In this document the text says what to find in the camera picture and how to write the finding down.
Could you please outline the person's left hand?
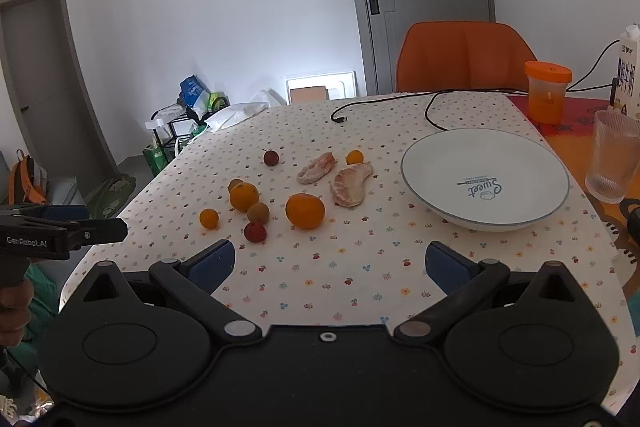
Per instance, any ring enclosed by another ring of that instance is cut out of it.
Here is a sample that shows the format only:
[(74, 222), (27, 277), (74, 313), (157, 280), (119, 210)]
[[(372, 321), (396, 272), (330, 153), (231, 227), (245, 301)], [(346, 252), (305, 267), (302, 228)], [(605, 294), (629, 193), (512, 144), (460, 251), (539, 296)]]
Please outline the person's left hand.
[(24, 329), (30, 321), (29, 305), (34, 297), (34, 288), (29, 280), (1, 289), (0, 345), (17, 346)]

